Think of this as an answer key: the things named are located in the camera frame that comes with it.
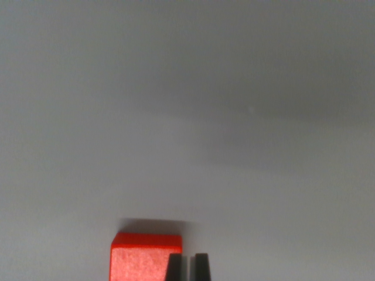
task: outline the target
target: red cube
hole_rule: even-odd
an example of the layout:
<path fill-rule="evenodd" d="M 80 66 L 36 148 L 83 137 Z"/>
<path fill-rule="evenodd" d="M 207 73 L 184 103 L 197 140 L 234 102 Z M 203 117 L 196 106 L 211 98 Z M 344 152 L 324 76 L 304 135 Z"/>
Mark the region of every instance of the red cube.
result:
<path fill-rule="evenodd" d="M 110 281 L 164 281 L 171 253 L 182 253 L 181 236 L 120 232 L 111 245 Z"/>

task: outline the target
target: red block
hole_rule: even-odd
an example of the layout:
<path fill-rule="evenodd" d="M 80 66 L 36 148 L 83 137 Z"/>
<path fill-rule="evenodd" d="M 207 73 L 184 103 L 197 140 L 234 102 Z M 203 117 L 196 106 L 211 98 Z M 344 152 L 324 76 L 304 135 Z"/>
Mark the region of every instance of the red block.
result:
<path fill-rule="evenodd" d="M 118 233 L 111 245 L 110 281 L 164 281 L 170 253 L 182 253 L 181 236 Z"/>

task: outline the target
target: wooden block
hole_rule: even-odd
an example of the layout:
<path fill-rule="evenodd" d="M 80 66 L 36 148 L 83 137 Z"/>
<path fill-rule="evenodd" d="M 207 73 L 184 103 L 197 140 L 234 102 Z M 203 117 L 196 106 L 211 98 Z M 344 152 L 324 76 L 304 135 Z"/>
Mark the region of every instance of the wooden block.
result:
<path fill-rule="evenodd" d="M 181 236 L 120 232 L 111 245 L 110 281 L 164 281 L 171 253 L 182 253 Z"/>

